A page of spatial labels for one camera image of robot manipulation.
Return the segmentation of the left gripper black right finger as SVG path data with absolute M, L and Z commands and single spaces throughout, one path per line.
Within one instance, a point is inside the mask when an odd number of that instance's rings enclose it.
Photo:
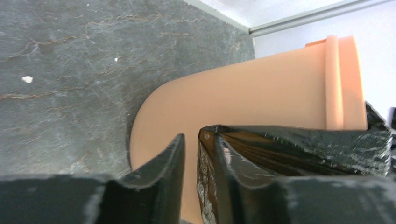
M 281 187 L 263 169 L 214 138 L 214 174 L 220 224 L 287 224 Z

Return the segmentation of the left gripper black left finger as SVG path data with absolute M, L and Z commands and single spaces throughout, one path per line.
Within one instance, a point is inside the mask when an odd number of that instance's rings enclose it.
M 185 135 L 138 169 L 114 178 L 95 174 L 99 186 L 84 206 L 85 224 L 177 224 L 185 165 Z

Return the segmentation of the black trash bag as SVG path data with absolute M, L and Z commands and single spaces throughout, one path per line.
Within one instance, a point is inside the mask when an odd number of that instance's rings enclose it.
M 205 224 L 219 224 L 214 138 L 281 187 L 289 224 L 393 224 L 396 134 L 370 104 L 366 130 L 213 125 L 198 134 L 197 192 Z

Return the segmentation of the orange trash bin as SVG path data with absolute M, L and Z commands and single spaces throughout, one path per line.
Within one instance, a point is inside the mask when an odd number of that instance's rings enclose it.
M 331 35 L 301 49 L 188 75 L 149 95 L 131 130 L 132 167 L 151 160 L 183 133 L 181 217 L 194 224 L 202 223 L 196 189 L 198 132 L 219 124 L 365 130 L 355 39 Z

